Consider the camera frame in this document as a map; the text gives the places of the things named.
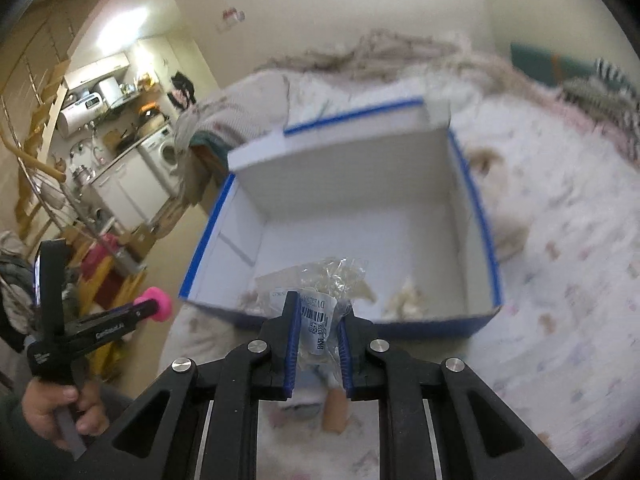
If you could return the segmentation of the person's left hand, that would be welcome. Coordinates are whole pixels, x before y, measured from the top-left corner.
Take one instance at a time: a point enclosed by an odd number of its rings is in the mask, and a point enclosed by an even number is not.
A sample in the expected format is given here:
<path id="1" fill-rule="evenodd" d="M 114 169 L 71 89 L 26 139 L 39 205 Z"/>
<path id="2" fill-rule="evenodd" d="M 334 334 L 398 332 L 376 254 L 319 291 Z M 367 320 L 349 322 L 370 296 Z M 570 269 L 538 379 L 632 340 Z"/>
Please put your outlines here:
<path id="1" fill-rule="evenodd" d="M 86 382 L 82 389 L 78 390 L 74 386 L 34 378 L 26 387 L 21 406 L 25 422 L 30 429 L 65 451 L 70 450 L 70 444 L 55 419 L 55 411 L 59 408 L 74 406 L 78 409 L 79 416 L 75 427 L 81 436 L 97 437 L 110 426 L 101 399 L 100 384 L 93 380 Z"/>

